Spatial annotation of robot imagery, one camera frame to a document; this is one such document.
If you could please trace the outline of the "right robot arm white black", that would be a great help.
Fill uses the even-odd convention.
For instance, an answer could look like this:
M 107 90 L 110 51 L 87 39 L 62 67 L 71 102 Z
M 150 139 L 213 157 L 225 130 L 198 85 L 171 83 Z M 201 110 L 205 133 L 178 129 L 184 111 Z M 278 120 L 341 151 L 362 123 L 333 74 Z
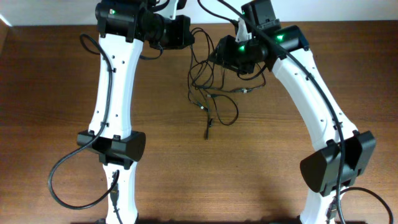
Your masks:
M 251 1 L 238 11 L 235 36 L 220 40 L 211 61 L 239 77 L 261 62 L 288 91 L 308 129 L 314 153 L 300 162 L 308 196 L 299 223 L 344 222 L 341 198 L 354 190 L 376 147 L 338 106 L 297 26 L 282 27 L 270 1 Z

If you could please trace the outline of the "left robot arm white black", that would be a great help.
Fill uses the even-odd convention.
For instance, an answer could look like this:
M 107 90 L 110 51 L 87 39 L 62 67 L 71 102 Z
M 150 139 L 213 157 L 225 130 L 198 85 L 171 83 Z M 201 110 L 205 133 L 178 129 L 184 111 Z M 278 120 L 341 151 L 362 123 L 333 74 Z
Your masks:
M 146 135 L 131 124 L 134 76 L 144 42 L 160 51 L 194 43 L 190 18 L 177 15 L 185 1 L 101 1 L 95 17 L 102 48 L 95 113 L 89 128 L 78 134 L 78 145 L 93 141 L 106 174 L 108 213 L 98 223 L 137 223 L 134 187 L 137 163 Z

